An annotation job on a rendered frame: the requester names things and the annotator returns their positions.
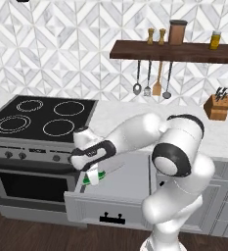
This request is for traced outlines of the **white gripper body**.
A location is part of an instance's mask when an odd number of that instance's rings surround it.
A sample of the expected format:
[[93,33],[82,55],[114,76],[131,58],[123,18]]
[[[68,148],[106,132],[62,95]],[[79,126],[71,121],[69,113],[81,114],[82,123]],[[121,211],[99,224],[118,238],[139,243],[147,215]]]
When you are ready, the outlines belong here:
[[86,174],[91,185],[97,185],[99,183],[99,170],[97,164],[92,165]]

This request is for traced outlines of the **grey open drawer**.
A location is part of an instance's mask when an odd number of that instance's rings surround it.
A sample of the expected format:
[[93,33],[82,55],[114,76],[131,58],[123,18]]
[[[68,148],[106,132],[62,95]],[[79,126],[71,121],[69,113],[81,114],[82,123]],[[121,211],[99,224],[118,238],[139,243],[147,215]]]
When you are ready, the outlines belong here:
[[[68,220],[73,223],[115,226],[151,230],[153,227],[142,214],[142,201],[157,188],[156,171],[150,156],[129,153],[107,161],[122,162],[123,166],[106,175],[97,185],[83,185],[86,173],[80,173],[74,192],[65,192]],[[102,223],[105,212],[110,217],[122,214],[124,225]]]

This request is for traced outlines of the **wooden knife block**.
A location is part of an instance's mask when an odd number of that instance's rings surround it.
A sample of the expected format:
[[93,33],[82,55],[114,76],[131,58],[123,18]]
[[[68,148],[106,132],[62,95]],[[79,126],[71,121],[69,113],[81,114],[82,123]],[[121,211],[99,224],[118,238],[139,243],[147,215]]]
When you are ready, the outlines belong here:
[[204,103],[207,117],[213,121],[225,121],[228,115],[227,87],[218,87]]

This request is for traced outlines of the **steel oven door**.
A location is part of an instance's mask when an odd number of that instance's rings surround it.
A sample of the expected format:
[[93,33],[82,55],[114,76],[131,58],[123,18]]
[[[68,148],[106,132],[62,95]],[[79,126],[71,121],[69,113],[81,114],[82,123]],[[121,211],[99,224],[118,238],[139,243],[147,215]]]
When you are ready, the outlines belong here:
[[0,206],[64,212],[64,193],[74,191],[79,173],[44,174],[0,169]]

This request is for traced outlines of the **black glass hob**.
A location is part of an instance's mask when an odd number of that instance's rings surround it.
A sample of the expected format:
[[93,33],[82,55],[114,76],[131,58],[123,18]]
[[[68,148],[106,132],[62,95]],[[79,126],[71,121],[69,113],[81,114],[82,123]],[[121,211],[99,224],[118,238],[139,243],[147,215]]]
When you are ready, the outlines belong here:
[[18,95],[0,109],[0,137],[73,143],[88,126],[96,100]]

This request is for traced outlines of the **hanging steel ladle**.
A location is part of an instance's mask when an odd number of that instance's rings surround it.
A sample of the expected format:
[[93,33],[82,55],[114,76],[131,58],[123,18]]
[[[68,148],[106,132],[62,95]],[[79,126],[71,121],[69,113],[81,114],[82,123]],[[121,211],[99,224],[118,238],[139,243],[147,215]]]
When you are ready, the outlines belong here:
[[141,61],[138,61],[138,66],[137,66],[137,79],[136,79],[136,83],[133,85],[133,93],[135,95],[139,95],[141,93],[142,90],[142,86],[139,83],[139,79],[140,79],[140,67],[141,67]]

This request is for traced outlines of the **hanging steel slotted spatula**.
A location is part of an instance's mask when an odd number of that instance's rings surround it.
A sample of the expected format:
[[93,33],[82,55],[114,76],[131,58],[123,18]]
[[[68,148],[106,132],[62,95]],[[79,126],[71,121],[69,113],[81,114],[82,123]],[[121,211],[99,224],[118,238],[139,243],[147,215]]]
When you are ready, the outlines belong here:
[[144,96],[151,96],[150,78],[151,78],[152,61],[149,61],[147,86],[144,88]]

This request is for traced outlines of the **hanging wooden spatula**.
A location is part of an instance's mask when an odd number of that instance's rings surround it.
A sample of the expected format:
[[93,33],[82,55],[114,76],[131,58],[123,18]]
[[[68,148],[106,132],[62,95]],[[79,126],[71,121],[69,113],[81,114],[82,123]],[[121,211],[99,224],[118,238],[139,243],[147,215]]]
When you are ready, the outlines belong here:
[[161,85],[160,85],[161,70],[162,70],[162,62],[160,62],[160,65],[159,65],[157,82],[153,85],[153,95],[154,96],[160,96],[160,93],[161,93]]

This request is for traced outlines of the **hanging steel spoon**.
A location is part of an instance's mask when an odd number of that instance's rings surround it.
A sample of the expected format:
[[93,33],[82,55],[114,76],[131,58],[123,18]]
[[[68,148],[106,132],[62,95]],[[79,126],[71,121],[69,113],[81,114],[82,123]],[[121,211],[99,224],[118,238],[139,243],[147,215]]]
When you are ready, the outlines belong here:
[[[170,77],[171,77],[171,71],[172,71],[172,65],[173,63],[169,64],[169,70],[168,70],[168,76],[167,76],[167,81],[170,81]],[[165,90],[165,92],[162,94],[162,97],[164,99],[169,99],[171,97],[171,93],[168,91],[168,89]]]

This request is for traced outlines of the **wooden salt shaker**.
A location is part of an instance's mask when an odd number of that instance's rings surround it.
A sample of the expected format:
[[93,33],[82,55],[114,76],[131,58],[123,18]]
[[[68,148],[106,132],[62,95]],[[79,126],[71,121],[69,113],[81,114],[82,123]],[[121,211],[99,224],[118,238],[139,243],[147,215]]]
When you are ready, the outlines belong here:
[[147,40],[147,43],[148,44],[153,44],[153,35],[154,35],[154,29],[153,28],[148,28],[148,34],[149,34],[149,36],[148,36],[148,40]]

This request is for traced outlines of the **wooden pepper shaker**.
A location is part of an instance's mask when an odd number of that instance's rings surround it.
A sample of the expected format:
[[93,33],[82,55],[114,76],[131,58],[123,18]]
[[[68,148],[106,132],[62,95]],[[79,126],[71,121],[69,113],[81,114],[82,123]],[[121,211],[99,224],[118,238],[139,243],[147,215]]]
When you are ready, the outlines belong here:
[[159,45],[163,45],[163,44],[164,44],[165,32],[166,32],[166,29],[165,29],[165,28],[161,28],[161,29],[160,29]]

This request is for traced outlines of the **brown jar with dark lid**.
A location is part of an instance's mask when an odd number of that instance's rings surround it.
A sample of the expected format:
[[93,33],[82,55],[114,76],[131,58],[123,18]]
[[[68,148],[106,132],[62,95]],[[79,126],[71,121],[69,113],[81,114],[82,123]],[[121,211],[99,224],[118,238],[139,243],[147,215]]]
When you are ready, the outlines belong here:
[[186,25],[185,20],[170,20],[168,43],[170,45],[181,45],[183,43]]

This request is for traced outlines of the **yellow bottle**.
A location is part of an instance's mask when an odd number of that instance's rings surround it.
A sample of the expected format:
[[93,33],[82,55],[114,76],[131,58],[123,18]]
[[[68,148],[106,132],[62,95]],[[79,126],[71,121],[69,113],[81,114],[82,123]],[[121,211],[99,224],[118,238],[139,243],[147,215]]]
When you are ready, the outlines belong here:
[[214,30],[212,32],[210,43],[209,43],[209,48],[211,50],[215,50],[215,49],[218,48],[220,37],[221,37],[221,32],[220,31]]

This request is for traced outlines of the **green handled knife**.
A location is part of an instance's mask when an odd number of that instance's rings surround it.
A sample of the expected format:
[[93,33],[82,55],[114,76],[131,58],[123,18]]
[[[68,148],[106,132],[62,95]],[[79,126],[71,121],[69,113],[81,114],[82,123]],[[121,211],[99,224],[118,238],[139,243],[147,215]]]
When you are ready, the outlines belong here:
[[[123,166],[122,162],[111,162],[111,161],[105,161],[98,163],[98,170],[99,170],[99,182],[101,179],[103,179],[106,175],[115,172],[119,168]],[[83,185],[90,185],[90,181],[87,175],[84,176],[84,179],[82,181]]]

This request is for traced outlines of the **dark wooden wall shelf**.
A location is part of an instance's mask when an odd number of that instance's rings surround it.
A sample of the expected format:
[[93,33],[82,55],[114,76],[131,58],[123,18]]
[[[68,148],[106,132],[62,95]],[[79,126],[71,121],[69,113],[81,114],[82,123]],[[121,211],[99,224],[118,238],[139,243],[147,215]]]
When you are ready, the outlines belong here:
[[163,62],[190,62],[228,64],[228,44],[210,50],[207,43],[169,45],[165,42],[148,44],[146,41],[117,40],[110,52],[111,59],[152,60]]

